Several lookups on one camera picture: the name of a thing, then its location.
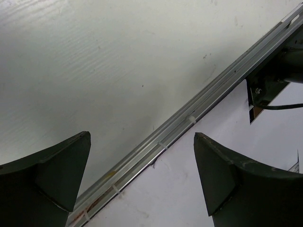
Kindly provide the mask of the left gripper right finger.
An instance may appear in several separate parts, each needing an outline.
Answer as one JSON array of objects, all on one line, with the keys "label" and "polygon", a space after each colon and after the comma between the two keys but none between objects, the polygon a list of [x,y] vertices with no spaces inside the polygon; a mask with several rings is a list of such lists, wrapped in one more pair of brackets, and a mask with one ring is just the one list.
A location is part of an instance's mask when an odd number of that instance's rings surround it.
[{"label": "left gripper right finger", "polygon": [[194,152],[216,227],[302,226],[302,174],[258,162],[200,132],[194,136]]}]

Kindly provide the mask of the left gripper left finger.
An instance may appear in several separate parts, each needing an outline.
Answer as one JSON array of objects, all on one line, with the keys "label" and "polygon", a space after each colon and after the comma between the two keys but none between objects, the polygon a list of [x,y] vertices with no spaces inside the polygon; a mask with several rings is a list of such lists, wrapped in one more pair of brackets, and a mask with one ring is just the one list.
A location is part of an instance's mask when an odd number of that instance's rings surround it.
[{"label": "left gripper left finger", "polygon": [[74,209],[91,148],[80,132],[0,166],[2,227],[63,227]]}]

